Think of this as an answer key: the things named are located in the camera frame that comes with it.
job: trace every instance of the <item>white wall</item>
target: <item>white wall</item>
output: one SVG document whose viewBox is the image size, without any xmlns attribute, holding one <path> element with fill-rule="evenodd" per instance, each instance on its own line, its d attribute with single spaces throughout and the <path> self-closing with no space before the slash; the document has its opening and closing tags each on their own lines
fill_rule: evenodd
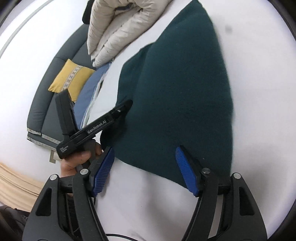
<svg viewBox="0 0 296 241">
<path fill-rule="evenodd" d="M 21 23 L 46 0 L 27 7 L 0 36 L 2 48 Z M 26 139 L 27 117 L 36 89 L 51 60 L 82 24 L 87 0 L 54 0 L 34 15 L 0 56 L 0 161 L 37 180 L 59 173 L 50 150 Z"/>
</svg>

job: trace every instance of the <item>yellow pillow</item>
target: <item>yellow pillow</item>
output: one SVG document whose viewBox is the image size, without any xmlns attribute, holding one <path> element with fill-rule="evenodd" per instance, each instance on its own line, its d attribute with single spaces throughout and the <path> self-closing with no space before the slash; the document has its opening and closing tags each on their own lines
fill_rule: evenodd
<svg viewBox="0 0 296 241">
<path fill-rule="evenodd" d="M 72 101 L 75 102 L 85 82 L 94 72 L 93 69 L 75 64 L 68 59 L 48 90 L 59 93 L 68 89 Z"/>
</svg>

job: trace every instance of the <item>blue fabric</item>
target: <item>blue fabric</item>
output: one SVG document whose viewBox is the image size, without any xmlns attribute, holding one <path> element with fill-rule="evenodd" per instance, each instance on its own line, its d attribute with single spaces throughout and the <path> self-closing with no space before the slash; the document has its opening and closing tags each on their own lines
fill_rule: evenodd
<svg viewBox="0 0 296 241">
<path fill-rule="evenodd" d="M 104 64 L 94 72 L 87 82 L 84 84 L 77 101 L 74 105 L 74 116 L 78 126 L 78 129 L 82 128 L 83 119 L 91 101 L 96 98 L 95 93 L 97 88 L 100 88 L 100 80 L 109 69 L 111 63 Z"/>
</svg>

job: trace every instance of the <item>beige puffer jacket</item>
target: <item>beige puffer jacket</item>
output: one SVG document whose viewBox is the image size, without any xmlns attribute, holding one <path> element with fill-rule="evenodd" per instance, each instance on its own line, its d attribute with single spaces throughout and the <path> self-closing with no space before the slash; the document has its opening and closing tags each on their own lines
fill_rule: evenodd
<svg viewBox="0 0 296 241">
<path fill-rule="evenodd" d="M 172 0 L 95 0 L 91 9 L 87 48 L 94 67 L 112 60 L 126 45 L 148 30 Z M 128 11 L 118 7 L 131 5 Z"/>
</svg>

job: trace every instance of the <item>green fabric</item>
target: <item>green fabric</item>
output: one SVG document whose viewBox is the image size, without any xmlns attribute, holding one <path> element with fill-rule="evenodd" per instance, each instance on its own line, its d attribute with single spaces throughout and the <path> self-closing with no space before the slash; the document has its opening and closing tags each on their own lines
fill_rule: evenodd
<svg viewBox="0 0 296 241">
<path fill-rule="evenodd" d="M 117 103 L 127 99 L 133 106 L 125 120 L 101 136 L 117 158 L 185 186 L 175 160 L 183 145 L 204 167 L 229 175 L 230 87 L 212 22 L 198 1 L 124 64 Z"/>
</svg>

